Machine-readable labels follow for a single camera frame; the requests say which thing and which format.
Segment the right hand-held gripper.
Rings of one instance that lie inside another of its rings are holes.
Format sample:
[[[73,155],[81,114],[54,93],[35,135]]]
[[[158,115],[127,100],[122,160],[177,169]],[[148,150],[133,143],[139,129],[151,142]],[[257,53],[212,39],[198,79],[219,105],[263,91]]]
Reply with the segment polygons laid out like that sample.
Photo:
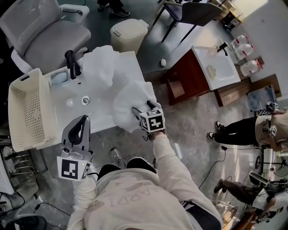
[[[131,112],[140,120],[141,128],[148,133],[162,131],[166,129],[165,118],[161,106],[153,101],[147,101],[147,105],[152,111],[141,112],[135,107],[132,107]]]

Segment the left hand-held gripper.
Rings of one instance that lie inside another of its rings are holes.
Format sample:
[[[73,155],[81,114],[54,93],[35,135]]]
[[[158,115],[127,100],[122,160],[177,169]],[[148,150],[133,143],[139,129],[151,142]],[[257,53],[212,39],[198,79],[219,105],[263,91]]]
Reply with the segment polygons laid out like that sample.
[[[59,178],[85,179],[93,156],[90,150],[90,119],[87,115],[79,116],[62,133],[61,155],[57,156]]]

